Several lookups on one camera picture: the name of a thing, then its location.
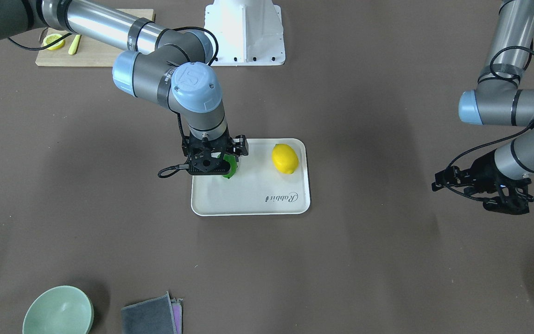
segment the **light blue joint cap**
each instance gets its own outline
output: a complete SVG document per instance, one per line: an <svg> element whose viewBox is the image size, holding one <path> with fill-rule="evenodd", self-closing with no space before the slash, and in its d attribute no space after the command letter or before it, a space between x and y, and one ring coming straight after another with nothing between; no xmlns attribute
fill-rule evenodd
<svg viewBox="0 0 534 334"><path fill-rule="evenodd" d="M197 113L210 112L222 102L216 72L203 63L185 63L172 75L170 87L180 105Z"/></svg>
<svg viewBox="0 0 534 334"><path fill-rule="evenodd" d="M203 50L205 51L205 63L209 63L212 57L214 57L214 46L211 44L210 38L202 32L201 30L192 30L191 34L194 34L203 45Z"/></svg>
<svg viewBox="0 0 534 334"><path fill-rule="evenodd" d="M477 108L477 98L474 90L468 90L460 97L458 102L458 117L465 123L483 125L479 108Z"/></svg>
<svg viewBox="0 0 534 334"><path fill-rule="evenodd" d="M140 55L136 51L123 51L117 59L114 60L113 65L113 81L125 93L135 96L133 89L133 69L135 66L135 59Z"/></svg>

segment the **brown tabletop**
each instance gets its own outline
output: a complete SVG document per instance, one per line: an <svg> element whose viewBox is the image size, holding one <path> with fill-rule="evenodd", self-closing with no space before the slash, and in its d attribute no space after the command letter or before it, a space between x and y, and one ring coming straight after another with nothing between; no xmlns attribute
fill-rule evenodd
<svg viewBox="0 0 534 334"><path fill-rule="evenodd" d="M210 4L101 2L167 27L203 26ZM58 285L91 298L92 334L167 289L187 334L534 333L534 203L507 216L430 191L458 153L517 130L458 119L500 3L275 2L286 64L215 70L231 133L304 142L297 216L195 215L189 175L156 177L182 160L172 113L110 68L40 68L0 41L0 333Z"/></svg>

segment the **bowl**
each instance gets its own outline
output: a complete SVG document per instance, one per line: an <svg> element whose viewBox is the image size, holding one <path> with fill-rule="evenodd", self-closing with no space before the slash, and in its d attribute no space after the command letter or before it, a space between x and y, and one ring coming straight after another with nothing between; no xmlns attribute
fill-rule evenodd
<svg viewBox="0 0 534 334"><path fill-rule="evenodd" d="M23 334L87 334L94 310L82 290L63 285L45 291L32 303L22 326Z"/></svg>

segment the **robotic arm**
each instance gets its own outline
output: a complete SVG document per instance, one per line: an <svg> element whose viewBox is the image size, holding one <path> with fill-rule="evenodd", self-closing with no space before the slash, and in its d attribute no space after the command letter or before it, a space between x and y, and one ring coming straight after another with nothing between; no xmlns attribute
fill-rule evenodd
<svg viewBox="0 0 534 334"><path fill-rule="evenodd" d="M477 89L463 93L458 104L460 119L473 124L524 126L513 139L461 171L453 166L458 156L432 183L434 192L449 188L483 203L488 211L528 213L530 176L534 175L534 90L518 89L530 61L534 35L534 0L503 0L500 20ZM465 186L464 193L452 187ZM495 197L473 194L497 193Z"/></svg>
<svg viewBox="0 0 534 334"><path fill-rule="evenodd" d="M200 30L178 32L89 0L0 0L0 39L34 28L83 34L125 50L113 66L114 83L134 97L178 114L185 163L191 175L226 175L248 155L246 137L229 136L220 83L210 66L215 55ZM187 121L185 136L180 116Z"/></svg>

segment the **lemon half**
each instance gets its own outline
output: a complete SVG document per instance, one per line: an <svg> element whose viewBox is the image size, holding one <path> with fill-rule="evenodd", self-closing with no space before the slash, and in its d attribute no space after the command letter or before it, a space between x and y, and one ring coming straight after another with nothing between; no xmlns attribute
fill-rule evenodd
<svg viewBox="0 0 534 334"><path fill-rule="evenodd" d="M298 168L298 156L288 144L276 144L271 151L271 160L278 171L292 174Z"/></svg>
<svg viewBox="0 0 534 334"><path fill-rule="evenodd" d="M47 35L46 38L44 38L44 40L43 40L43 46L49 45L49 44L55 42L55 40L58 40L61 37L62 37L61 34L50 34L50 35ZM55 45L52 45L51 47L47 47L46 49L47 50L57 50L57 49L61 49L61 47L63 47L63 45L65 45L65 40L61 40L59 43L57 43Z"/></svg>

